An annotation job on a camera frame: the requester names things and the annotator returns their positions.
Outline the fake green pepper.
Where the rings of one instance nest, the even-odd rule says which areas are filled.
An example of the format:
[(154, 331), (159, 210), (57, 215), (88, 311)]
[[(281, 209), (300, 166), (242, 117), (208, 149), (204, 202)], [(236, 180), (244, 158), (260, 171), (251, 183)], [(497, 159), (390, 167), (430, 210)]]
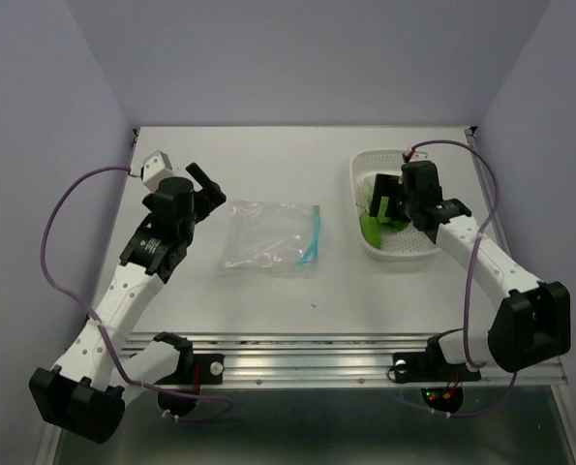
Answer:
[(356, 204), (359, 226), (364, 240), (373, 248), (380, 250), (382, 247), (382, 223), (377, 217), (372, 217), (369, 210), (360, 204)]

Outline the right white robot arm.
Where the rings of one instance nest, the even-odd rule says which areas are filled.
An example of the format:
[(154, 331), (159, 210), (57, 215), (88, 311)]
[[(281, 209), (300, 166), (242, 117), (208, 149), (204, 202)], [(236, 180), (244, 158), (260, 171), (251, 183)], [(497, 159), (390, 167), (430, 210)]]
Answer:
[(377, 174), (370, 213), (412, 224), (454, 258), (469, 284), (477, 284), (493, 305), (477, 319), (476, 330), (463, 323), (430, 337), (421, 352), (395, 354), (395, 382), (441, 383), (453, 377), (476, 382), (488, 364), (515, 373), (569, 352), (566, 286), (523, 269), (479, 229), (461, 201), (445, 199), (434, 163), (408, 162), (398, 175)]

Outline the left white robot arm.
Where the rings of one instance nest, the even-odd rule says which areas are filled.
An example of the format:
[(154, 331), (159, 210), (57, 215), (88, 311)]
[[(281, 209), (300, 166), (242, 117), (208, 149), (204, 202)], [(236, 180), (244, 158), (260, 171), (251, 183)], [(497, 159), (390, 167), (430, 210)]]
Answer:
[(201, 384), (222, 380), (223, 358), (195, 356), (193, 344), (160, 332), (147, 347), (121, 361), (118, 354), (140, 316), (186, 258), (197, 223), (227, 200), (221, 187), (196, 163), (187, 176), (175, 175), (157, 153), (146, 160), (140, 179), (148, 189), (148, 214), (119, 257), (98, 306), (82, 305), (88, 319), (69, 349), (29, 381), (36, 406), (47, 423), (96, 444), (118, 428), (125, 410), (145, 390), (159, 395), (165, 417), (189, 420), (202, 395)]

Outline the fake green lettuce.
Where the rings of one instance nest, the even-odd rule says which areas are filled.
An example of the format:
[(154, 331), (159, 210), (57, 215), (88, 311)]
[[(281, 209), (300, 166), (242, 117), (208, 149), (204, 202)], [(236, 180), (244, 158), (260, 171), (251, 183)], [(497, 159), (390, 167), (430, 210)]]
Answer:
[(362, 203), (359, 206), (360, 220), (364, 221), (364, 225), (368, 228), (384, 228), (390, 230), (392, 233), (399, 233), (406, 229), (409, 225), (408, 222), (400, 220), (391, 220), (386, 215), (388, 207), (388, 197), (380, 199), (379, 210), (376, 217), (370, 215), (371, 202), (374, 196), (374, 178), (372, 176), (366, 177), (361, 185)]

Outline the clear zip top bag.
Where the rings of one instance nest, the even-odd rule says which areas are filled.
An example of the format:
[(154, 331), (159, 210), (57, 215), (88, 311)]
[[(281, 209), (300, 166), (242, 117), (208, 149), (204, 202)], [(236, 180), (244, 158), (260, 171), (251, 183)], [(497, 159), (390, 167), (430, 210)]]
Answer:
[(292, 273), (318, 262), (317, 204), (234, 201), (229, 206), (221, 267)]

